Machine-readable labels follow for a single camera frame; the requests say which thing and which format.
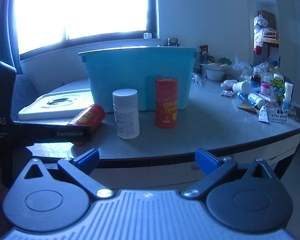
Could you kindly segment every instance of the bright window light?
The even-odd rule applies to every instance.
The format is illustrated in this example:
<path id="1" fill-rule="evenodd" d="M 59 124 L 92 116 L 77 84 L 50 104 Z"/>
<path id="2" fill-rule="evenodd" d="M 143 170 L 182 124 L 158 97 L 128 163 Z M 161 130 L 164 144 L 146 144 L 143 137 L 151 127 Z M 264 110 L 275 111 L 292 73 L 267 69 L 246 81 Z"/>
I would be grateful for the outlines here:
<path id="1" fill-rule="evenodd" d="M 148 0 L 15 0 L 19 53 L 63 38 L 145 31 Z"/>

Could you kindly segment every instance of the shelf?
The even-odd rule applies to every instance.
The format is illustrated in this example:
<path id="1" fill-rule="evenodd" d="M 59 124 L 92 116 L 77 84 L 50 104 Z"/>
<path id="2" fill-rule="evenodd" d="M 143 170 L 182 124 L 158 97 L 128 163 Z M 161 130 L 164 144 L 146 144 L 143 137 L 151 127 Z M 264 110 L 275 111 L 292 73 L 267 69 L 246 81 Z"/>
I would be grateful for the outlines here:
<path id="1" fill-rule="evenodd" d="M 263 39 L 263 42 L 279 45 L 279 40 Z"/>

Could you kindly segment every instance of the wooden cabinet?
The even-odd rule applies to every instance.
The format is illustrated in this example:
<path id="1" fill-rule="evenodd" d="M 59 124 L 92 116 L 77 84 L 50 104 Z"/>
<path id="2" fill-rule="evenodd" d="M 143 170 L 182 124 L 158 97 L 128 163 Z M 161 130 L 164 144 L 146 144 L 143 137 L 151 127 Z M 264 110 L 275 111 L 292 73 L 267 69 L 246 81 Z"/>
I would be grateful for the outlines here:
<path id="1" fill-rule="evenodd" d="M 277 30 L 276 22 L 275 22 L 275 15 L 273 13 L 269 13 L 264 10 L 258 11 L 258 15 L 261 15 L 264 19 L 268 21 L 269 27 Z"/>

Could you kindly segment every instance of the white tabletop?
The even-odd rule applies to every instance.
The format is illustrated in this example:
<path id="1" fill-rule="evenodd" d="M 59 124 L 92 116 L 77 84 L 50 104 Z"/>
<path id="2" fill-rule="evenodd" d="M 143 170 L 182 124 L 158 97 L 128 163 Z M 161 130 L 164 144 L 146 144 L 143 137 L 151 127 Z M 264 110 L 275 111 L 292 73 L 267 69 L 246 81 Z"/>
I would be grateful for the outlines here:
<path id="1" fill-rule="evenodd" d="M 88 80 L 79 80 L 56 91 L 89 87 Z M 262 123 L 258 115 L 239 109 L 241 100 L 220 96 L 219 82 L 203 78 L 202 87 L 191 85 L 188 107 L 178 111 L 175 128 L 163 129 L 155 125 L 154 111 L 139 113 L 140 135 L 131 140 L 116 134 L 113 113 L 106 115 L 93 134 L 91 142 L 77 147 L 72 143 L 43 143 L 28 147 L 34 156 L 76 157 L 90 148 L 97 148 L 100 158 L 123 160 L 193 156 L 198 148 L 217 156 L 254 149 L 300 133 L 300 123 L 293 117 L 288 123 Z M 71 118 L 36 121 L 37 123 L 67 124 Z"/>

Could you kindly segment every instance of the curtain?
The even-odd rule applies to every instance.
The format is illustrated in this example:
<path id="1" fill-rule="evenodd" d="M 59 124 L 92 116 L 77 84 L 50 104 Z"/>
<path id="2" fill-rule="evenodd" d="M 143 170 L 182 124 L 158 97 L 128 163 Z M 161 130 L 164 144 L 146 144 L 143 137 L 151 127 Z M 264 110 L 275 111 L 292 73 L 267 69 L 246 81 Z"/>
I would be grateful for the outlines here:
<path id="1" fill-rule="evenodd" d="M 20 65 L 14 0 L 0 0 L 0 61 L 22 74 Z"/>

